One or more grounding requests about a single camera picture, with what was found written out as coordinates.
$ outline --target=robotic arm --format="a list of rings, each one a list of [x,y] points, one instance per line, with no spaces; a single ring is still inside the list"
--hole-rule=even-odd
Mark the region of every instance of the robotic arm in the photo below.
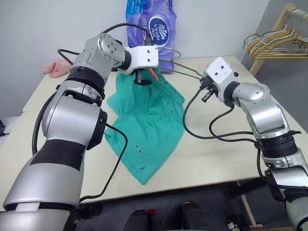
[[[226,105],[234,103],[247,115],[247,121],[262,150],[269,169],[265,172],[271,193],[284,201],[294,230],[308,230],[308,166],[296,146],[285,115],[270,97],[264,84],[240,83],[238,74],[221,58],[206,73],[212,80],[209,98],[216,93]]]
[[[107,113],[100,107],[111,69],[131,74],[155,66],[155,46],[123,47],[105,33],[86,42],[44,112],[46,142],[6,197],[0,231],[63,230],[70,211],[79,206],[85,151],[102,141]]]

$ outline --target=hanger rack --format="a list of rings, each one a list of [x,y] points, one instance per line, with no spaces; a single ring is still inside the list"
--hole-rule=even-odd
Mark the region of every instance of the hanger rack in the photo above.
[[[250,55],[255,59],[253,65],[250,68],[250,73],[252,73],[254,76],[258,73],[259,69],[263,65],[264,61],[266,59],[273,59],[273,56],[275,56],[275,59],[294,59],[292,57],[292,54],[288,54],[288,52],[292,51],[295,52],[297,55],[297,59],[306,59],[308,55],[308,40],[306,38],[302,38],[298,32],[293,33],[292,36],[288,32],[290,32],[290,28],[286,28],[287,21],[292,18],[296,17],[296,19],[301,21],[307,21],[308,22],[308,15],[306,12],[298,10],[293,3],[288,3],[282,10],[277,22],[275,23],[275,26],[273,27],[271,32],[264,33],[262,37],[264,41],[268,42],[267,40],[267,34],[277,34],[277,38],[282,37],[286,35],[286,39],[282,41],[277,41],[276,43],[272,43],[271,45],[267,45],[266,43],[262,43],[263,48],[268,48],[268,50],[262,51],[262,54],[258,55],[258,52],[262,50],[263,48],[260,48],[258,46],[255,46],[260,42],[259,38],[253,38],[256,40],[253,40],[248,45],[245,44],[245,48],[247,51],[250,52]],[[297,43],[300,47],[300,49],[277,49],[274,48],[275,46],[292,41],[292,43]]]

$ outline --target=pink cloth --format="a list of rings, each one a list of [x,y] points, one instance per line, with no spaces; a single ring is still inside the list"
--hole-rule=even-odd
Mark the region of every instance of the pink cloth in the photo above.
[[[72,65],[64,59],[56,59],[53,63],[43,67],[43,73],[49,74],[51,78],[57,78],[69,73]]]

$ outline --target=tabletop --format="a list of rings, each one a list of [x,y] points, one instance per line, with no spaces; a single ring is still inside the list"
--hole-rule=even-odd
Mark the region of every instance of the tabletop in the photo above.
[[[224,58],[233,70],[239,73],[239,81],[257,83],[257,80],[234,56]],[[202,73],[213,60],[214,58],[198,58],[183,59],[178,62]],[[0,203],[3,203],[20,169],[32,155],[32,131],[41,106],[52,94],[55,86],[60,84],[64,78],[50,79],[49,77],[44,77],[25,106],[24,111],[26,112],[22,114],[0,150]],[[115,73],[112,73],[108,78],[105,87],[106,97],[115,92],[115,78]],[[184,107],[199,88],[198,80],[187,76],[168,74],[165,75],[165,78],[184,96]],[[204,94],[205,91],[191,105],[186,121],[191,131],[198,135],[206,136],[209,135],[208,125],[210,121],[229,108],[216,97],[212,97],[207,103],[202,102],[200,99]],[[108,123],[112,124],[117,115],[106,104],[106,100],[103,102],[102,109],[108,114]],[[303,132],[301,135],[296,135],[295,140],[297,146],[302,149],[305,158],[308,159],[307,133],[287,111],[284,112],[291,129]],[[246,121],[245,113],[236,107],[231,114],[221,118],[214,125],[213,130],[217,134],[222,134],[240,130],[250,131],[250,127]],[[43,143],[44,137],[40,131],[38,147],[41,147]],[[176,149],[145,185],[141,185],[120,163],[105,194],[92,201],[257,177],[256,157],[257,151],[253,144],[249,142],[227,143],[219,140],[200,140],[184,132]],[[107,182],[116,161],[117,156],[105,138],[103,138],[101,144],[87,151],[81,196],[99,194]],[[262,164],[262,168],[263,170],[266,169],[264,164]]]

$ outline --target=green garment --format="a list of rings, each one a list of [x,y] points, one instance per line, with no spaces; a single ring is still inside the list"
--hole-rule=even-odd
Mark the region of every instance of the green garment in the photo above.
[[[113,126],[128,137],[122,162],[141,183],[162,166],[176,148],[183,135],[183,96],[154,69],[159,81],[146,69],[141,78],[152,84],[140,86],[135,76],[117,74],[116,93],[108,98],[108,105],[118,114]],[[105,137],[117,156],[125,140],[111,129]]]

